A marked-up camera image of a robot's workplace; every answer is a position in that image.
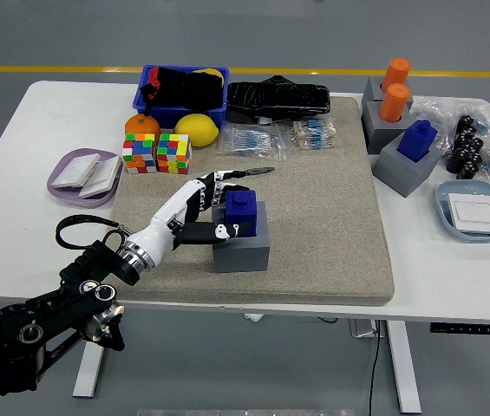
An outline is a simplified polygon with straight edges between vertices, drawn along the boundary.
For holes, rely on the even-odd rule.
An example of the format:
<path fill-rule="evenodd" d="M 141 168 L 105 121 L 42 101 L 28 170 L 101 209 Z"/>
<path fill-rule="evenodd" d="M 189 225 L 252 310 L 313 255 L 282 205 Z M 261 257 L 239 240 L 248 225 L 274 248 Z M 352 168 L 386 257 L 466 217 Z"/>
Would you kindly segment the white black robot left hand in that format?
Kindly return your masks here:
<path fill-rule="evenodd" d="M 222 203 L 227 192 L 247 189 L 228 183 L 228 179 L 264 172 L 262 168 L 216 171 L 187 181 L 154 213 L 147 228 L 126 239 L 118 254 L 137 270 L 152 269 L 164 254 L 181 244 L 220 244 L 242 235 L 250 224 L 203 223 L 198 216 Z"/>

